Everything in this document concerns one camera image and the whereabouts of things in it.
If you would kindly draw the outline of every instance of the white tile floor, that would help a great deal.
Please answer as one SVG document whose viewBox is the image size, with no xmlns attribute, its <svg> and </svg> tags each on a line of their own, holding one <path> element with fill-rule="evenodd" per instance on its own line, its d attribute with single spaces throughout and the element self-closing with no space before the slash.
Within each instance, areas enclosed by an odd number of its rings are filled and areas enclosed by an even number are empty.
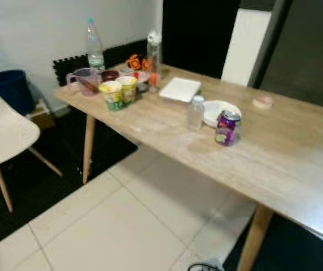
<svg viewBox="0 0 323 271">
<path fill-rule="evenodd" d="M 223 262 L 254 206 L 141 146 L 1 241 L 0 271 L 177 271 Z"/>
</svg>

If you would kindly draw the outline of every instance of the black cable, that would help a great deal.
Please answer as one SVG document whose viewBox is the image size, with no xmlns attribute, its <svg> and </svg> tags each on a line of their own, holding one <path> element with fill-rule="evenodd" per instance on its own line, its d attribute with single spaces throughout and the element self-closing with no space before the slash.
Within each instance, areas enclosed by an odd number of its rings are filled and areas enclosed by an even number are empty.
<svg viewBox="0 0 323 271">
<path fill-rule="evenodd" d="M 193 267 L 206 267 L 206 268 L 208 268 L 208 271 L 222 271 L 216 266 L 212 266 L 212 265 L 205 264 L 205 263 L 194 263 L 191 266 L 189 266 L 188 271 L 192 271 Z"/>
</svg>

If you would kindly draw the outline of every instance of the black floor mat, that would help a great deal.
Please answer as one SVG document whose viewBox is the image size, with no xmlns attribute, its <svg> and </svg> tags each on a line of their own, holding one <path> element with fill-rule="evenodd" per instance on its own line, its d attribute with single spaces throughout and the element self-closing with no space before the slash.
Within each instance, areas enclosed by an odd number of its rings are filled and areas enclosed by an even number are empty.
<svg viewBox="0 0 323 271">
<path fill-rule="evenodd" d="M 249 226 L 224 262 L 225 271 L 237 270 Z M 323 241 L 291 221 L 274 215 L 253 271 L 321 271 Z"/>
<path fill-rule="evenodd" d="M 0 241 L 82 186 L 85 114 L 72 110 L 43 131 L 34 147 L 64 174 L 59 177 L 29 151 L 3 163 L 1 170 L 14 212 L 7 210 L 0 190 Z M 97 121 L 89 179 L 137 149 L 111 128 Z"/>
</svg>

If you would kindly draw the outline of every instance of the measuring cup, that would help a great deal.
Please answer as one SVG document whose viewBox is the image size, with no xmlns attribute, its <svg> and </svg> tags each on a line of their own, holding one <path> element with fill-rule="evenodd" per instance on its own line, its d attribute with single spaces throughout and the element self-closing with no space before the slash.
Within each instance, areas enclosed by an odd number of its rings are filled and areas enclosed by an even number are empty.
<svg viewBox="0 0 323 271">
<path fill-rule="evenodd" d="M 98 89 L 99 70 L 95 68 L 82 68 L 69 73 L 66 76 L 67 84 L 70 87 L 71 81 L 77 81 L 82 95 L 94 96 L 100 93 Z"/>
</svg>

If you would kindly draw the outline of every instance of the white chair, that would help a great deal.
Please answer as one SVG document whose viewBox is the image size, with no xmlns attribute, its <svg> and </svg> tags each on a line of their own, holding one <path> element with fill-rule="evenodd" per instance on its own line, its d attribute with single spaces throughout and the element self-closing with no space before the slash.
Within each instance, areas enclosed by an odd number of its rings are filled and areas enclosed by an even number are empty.
<svg viewBox="0 0 323 271">
<path fill-rule="evenodd" d="M 36 124 L 13 110 L 0 97 L 0 164 L 28 149 L 58 175 L 62 172 L 47 161 L 32 146 L 38 140 L 40 130 Z M 7 208 L 13 211 L 10 196 L 0 170 L 0 187 Z"/>
</svg>

